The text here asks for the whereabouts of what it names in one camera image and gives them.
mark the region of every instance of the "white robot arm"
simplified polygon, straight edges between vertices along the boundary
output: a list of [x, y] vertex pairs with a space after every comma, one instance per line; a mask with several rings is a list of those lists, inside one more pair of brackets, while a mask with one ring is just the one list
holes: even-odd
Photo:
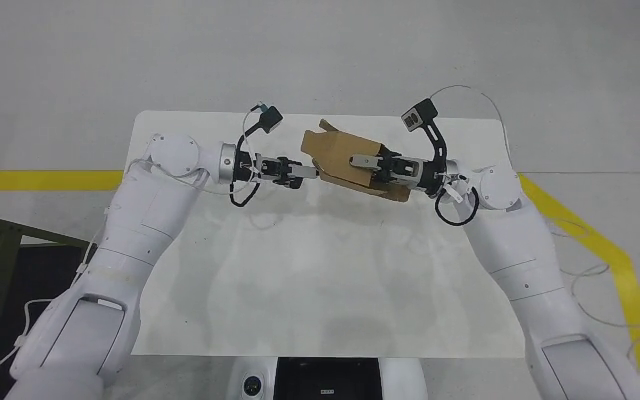
[[[317, 174], [315, 168], [284, 157], [256, 154], [261, 170], [243, 178], [235, 168], [240, 159], [251, 160], [233, 144], [220, 142], [205, 150], [189, 136], [151, 138], [107, 209], [102, 241], [86, 271], [49, 304], [22, 339], [10, 369], [17, 382], [8, 399], [102, 397], [103, 387], [116, 379], [138, 336], [144, 285], [209, 177], [230, 184], [255, 176], [296, 188], [303, 178]], [[165, 175], [191, 182], [178, 183]]]
[[[426, 99], [402, 117], [410, 131], [425, 130], [434, 147], [432, 161], [390, 152], [354, 155], [351, 164], [372, 169], [381, 182], [425, 192], [436, 199], [445, 222], [464, 227], [476, 257], [520, 322], [526, 362], [543, 399], [640, 399], [640, 380], [629, 360], [589, 328], [564, 287], [551, 233], [518, 175], [511, 166], [471, 171], [447, 160], [436, 116]], [[441, 201], [454, 204], [461, 222], [442, 216]]]

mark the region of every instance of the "gray floor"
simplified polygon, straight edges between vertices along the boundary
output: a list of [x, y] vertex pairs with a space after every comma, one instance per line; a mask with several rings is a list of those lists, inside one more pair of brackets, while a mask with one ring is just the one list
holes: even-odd
[[[264, 100], [286, 113], [400, 115], [469, 84], [501, 107], [516, 169], [543, 172], [530, 176], [638, 265], [639, 17], [634, 0], [5, 1], [0, 169], [121, 169], [146, 109]], [[494, 117], [462, 91], [435, 100], [445, 116]], [[110, 196], [0, 201], [90, 237]], [[561, 261], [594, 261], [573, 246], [559, 244]], [[586, 304], [621, 317], [610, 279], [597, 282]], [[596, 329], [628, 346], [624, 330]], [[215, 398], [229, 362], [136, 357], [111, 395]], [[434, 399], [537, 398], [521, 360], [428, 360], [425, 375]]]

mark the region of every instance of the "cardboard piece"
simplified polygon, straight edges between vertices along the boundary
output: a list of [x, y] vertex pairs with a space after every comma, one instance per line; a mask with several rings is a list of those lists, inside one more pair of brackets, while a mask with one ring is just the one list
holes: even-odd
[[313, 165], [320, 171], [320, 179], [358, 192], [387, 200], [406, 202], [411, 190], [406, 186], [371, 181], [371, 171], [349, 164], [353, 154], [375, 156], [381, 143], [342, 132], [329, 122], [320, 120], [324, 132], [306, 131], [300, 150], [313, 158]]

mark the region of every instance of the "white sheet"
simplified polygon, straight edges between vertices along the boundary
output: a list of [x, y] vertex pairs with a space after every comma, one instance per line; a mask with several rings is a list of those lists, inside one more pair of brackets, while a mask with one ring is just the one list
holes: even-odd
[[[145, 111], [127, 161], [153, 133], [202, 146], [235, 143], [243, 114]], [[424, 132], [398, 117], [324, 116], [406, 156], [430, 158]], [[310, 164], [300, 152], [317, 115], [285, 115], [254, 150]], [[494, 120], [438, 119], [449, 158], [507, 162]], [[453, 209], [444, 212], [454, 217]], [[394, 203], [320, 180], [300, 190], [265, 184], [244, 209], [203, 193], [142, 296], [134, 354], [522, 357], [509, 303], [461, 228], [413, 193]]]

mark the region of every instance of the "yellow floor line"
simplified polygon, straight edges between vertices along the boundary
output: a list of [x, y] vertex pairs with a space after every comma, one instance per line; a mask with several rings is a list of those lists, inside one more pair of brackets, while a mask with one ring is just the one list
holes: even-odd
[[[0, 191], [98, 191], [114, 190], [122, 181], [123, 171], [0, 171]], [[524, 175], [522, 187], [540, 212], [573, 236], [598, 258], [609, 264], [627, 324], [640, 324], [640, 287], [631, 258], [613, 242], [602, 236]], [[590, 232], [585, 235], [583, 226]], [[629, 329], [631, 340], [640, 340], [640, 329]], [[640, 346], [635, 350], [640, 360]]]
[[0, 191], [114, 190], [122, 171], [0, 171]]
[[[529, 178], [520, 174], [520, 182], [524, 192], [543, 215], [547, 218], [556, 218], [554, 220], [556, 225], [595, 256], [609, 264], [627, 324], [640, 325], [640, 287], [629, 255], [547, 192], [540, 189]], [[584, 227], [589, 234], [585, 234], [585, 231], [575, 224]], [[629, 336], [632, 341], [640, 340], [640, 328], [629, 328]], [[636, 362], [640, 365], [640, 346], [636, 346], [635, 356]]]

